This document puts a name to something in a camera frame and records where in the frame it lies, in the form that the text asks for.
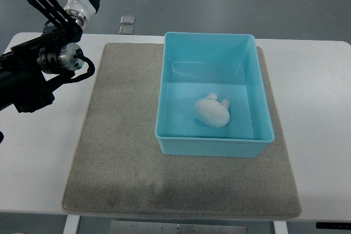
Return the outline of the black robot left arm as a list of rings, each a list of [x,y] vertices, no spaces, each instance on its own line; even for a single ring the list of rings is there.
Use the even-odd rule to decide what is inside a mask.
[[[42,34],[1,55],[1,109],[35,112],[53,103],[54,91],[95,73],[77,42],[83,30],[57,0],[27,0],[46,18]]]

